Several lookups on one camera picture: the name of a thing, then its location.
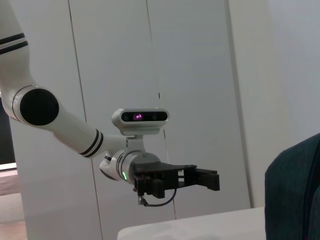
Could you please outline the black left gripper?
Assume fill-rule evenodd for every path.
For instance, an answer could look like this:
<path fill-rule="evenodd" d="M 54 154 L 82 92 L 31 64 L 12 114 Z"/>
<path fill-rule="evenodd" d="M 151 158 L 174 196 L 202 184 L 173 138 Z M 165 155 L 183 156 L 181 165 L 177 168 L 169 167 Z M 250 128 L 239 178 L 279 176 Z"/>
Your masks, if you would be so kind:
<path fill-rule="evenodd" d="M 173 165 L 164 162 L 132 164 L 133 185 L 139 197 L 152 195 L 158 199 L 165 197 L 165 191 L 176 190 L 191 185 L 189 176 L 179 175 L 186 170 L 187 174 L 199 174 L 197 185 L 212 191 L 220 190 L 220 176 L 216 170 L 197 168 L 196 165 Z"/>

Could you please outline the dark blue insulated lunch bag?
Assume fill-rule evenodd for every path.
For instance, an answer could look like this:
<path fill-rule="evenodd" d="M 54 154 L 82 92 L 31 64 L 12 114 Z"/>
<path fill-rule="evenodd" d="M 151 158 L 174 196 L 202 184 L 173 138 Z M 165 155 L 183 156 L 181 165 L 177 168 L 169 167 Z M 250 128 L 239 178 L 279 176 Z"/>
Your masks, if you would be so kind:
<path fill-rule="evenodd" d="M 264 187 L 266 240 L 320 240 L 320 133 L 282 151 Z"/>

